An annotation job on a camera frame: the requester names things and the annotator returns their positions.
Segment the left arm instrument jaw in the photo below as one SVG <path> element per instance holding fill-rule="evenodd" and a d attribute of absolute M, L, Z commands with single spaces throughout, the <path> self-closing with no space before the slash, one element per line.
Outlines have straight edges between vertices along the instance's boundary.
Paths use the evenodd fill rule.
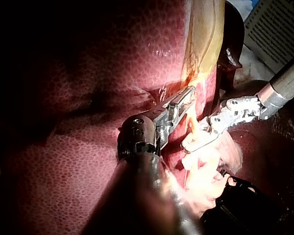
<path fill-rule="evenodd" d="M 195 94 L 178 94 L 176 96 L 176 120 L 181 120 L 195 102 Z"/>
<path fill-rule="evenodd" d="M 187 86 L 181 89 L 171 100 L 170 107 L 182 108 L 191 105 L 196 98 L 196 89 L 194 86 Z"/>

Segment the left arm instrument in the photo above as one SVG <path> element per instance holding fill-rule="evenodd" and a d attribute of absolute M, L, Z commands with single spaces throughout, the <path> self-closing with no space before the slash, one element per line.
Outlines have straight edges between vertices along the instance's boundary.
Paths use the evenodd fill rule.
<path fill-rule="evenodd" d="M 169 135 L 181 121 L 180 111 L 180 103 L 167 102 L 128 117 L 118 135 L 118 158 L 121 160 L 143 152 L 159 156 L 169 141 Z"/>

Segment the right arm instrument jaw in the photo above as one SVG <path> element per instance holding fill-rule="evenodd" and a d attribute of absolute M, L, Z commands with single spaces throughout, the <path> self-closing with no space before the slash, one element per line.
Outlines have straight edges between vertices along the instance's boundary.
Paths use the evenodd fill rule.
<path fill-rule="evenodd" d="M 209 117 L 204 117 L 202 120 L 200 120 L 198 122 L 197 129 L 210 133 L 211 132 L 210 118 Z"/>
<path fill-rule="evenodd" d="M 199 131 L 199 133 L 189 133 L 186 138 L 182 141 L 182 147 L 185 152 L 192 153 L 195 152 L 215 140 L 217 140 L 221 134 L 209 133 L 206 131 Z"/>

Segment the right arm instrument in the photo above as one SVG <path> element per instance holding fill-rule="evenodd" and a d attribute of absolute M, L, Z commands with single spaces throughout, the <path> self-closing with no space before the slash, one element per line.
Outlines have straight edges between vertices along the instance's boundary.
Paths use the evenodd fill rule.
<path fill-rule="evenodd" d="M 222 134 L 241 122 L 251 122 L 260 115 L 261 103 L 256 96 L 242 96 L 224 100 L 219 109 L 209 116 L 209 133 Z"/>

